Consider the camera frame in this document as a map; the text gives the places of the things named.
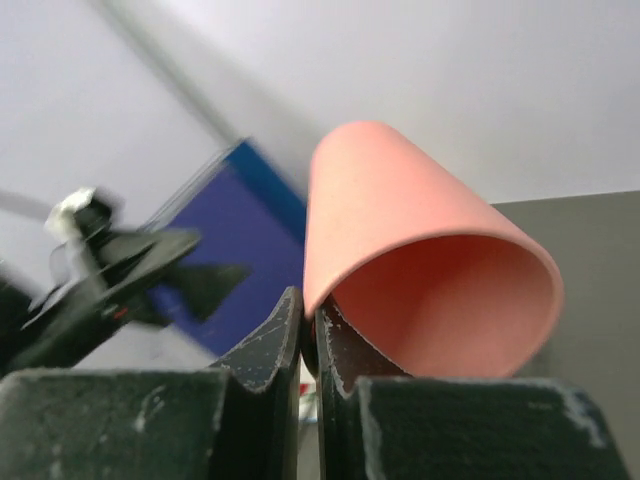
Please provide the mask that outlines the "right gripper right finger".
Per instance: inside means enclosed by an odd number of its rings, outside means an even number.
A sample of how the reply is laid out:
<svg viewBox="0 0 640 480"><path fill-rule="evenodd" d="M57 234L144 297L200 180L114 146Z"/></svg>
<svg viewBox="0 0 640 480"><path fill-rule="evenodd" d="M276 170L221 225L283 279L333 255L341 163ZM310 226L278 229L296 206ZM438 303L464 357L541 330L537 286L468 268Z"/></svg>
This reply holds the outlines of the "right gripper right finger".
<svg viewBox="0 0 640 480"><path fill-rule="evenodd" d="M606 421L550 378L415 378L333 301L314 319L326 479L625 479Z"/></svg>

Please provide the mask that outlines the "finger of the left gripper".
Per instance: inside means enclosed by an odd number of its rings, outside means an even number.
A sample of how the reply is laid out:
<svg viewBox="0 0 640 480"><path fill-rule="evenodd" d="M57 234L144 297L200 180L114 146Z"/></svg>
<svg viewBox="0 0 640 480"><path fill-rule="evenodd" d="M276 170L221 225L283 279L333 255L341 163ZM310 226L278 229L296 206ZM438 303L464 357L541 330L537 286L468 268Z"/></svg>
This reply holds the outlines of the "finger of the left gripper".
<svg viewBox="0 0 640 480"><path fill-rule="evenodd" d="M178 265L164 283L178 292L193 319L204 323L250 274L242 264Z"/></svg>
<svg viewBox="0 0 640 480"><path fill-rule="evenodd" d="M200 234L190 229L111 232L99 247L100 273L108 285L153 283L200 240Z"/></svg>

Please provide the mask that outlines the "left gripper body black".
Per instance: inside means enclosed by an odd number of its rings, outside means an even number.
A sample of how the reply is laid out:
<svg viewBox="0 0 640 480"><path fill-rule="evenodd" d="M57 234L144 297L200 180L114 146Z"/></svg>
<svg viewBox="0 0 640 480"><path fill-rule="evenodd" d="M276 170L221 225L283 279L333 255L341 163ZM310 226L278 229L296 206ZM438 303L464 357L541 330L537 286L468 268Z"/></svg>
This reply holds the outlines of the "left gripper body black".
<svg viewBox="0 0 640 480"><path fill-rule="evenodd" d="M58 368L76 365L135 321L165 326L155 312L148 289L153 283L108 285L100 267L99 247L111 232L113 207L92 199L75 215L80 237L66 245L78 249L84 276L70 287L57 286L36 301L7 276L1 278L1 367L4 370Z"/></svg>

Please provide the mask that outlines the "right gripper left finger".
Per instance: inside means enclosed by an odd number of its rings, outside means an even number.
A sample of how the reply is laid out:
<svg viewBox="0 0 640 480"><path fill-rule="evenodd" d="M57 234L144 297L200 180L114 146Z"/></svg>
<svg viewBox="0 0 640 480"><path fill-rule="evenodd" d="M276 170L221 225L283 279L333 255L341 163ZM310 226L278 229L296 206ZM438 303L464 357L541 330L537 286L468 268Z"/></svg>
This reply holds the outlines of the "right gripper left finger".
<svg viewBox="0 0 640 480"><path fill-rule="evenodd" d="M269 317L198 371L31 369L1 383L5 479L292 479L299 329Z"/></svg>

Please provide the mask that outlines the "pink cup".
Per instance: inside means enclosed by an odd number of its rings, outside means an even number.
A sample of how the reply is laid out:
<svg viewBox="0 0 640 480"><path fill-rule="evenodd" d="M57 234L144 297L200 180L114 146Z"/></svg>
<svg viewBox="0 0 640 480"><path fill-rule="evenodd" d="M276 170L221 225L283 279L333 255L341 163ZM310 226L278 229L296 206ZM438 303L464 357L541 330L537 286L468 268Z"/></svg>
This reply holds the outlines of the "pink cup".
<svg viewBox="0 0 640 480"><path fill-rule="evenodd" d="M307 315L333 300L414 376L502 377L548 340L564 287L551 255L391 126L342 125L311 160Z"/></svg>

